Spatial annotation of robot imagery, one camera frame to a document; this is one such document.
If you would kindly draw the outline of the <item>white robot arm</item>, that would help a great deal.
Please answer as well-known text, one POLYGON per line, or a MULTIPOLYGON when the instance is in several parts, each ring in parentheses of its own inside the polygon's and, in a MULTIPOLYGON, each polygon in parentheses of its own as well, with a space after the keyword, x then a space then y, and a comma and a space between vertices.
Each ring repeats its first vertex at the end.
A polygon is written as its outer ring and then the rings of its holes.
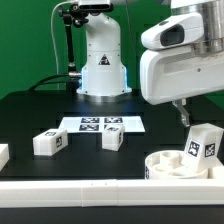
MULTIPOLYGON (((87 62, 79 93, 94 99, 129 92, 120 26, 104 14, 121 0, 78 0, 86 14, 87 62)), ((224 0, 171 0, 171 16, 141 34, 140 89, 152 105, 224 89, 224 0)))

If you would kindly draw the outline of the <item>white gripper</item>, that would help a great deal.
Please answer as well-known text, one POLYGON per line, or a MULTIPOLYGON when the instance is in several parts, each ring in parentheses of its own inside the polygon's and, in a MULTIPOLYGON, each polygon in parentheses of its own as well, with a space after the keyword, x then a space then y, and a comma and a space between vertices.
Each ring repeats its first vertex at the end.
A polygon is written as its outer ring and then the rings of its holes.
POLYGON ((143 98, 152 105, 173 101, 182 124, 189 127, 184 98, 224 89, 224 52, 196 56, 190 45, 146 50, 140 60, 140 85, 143 98))

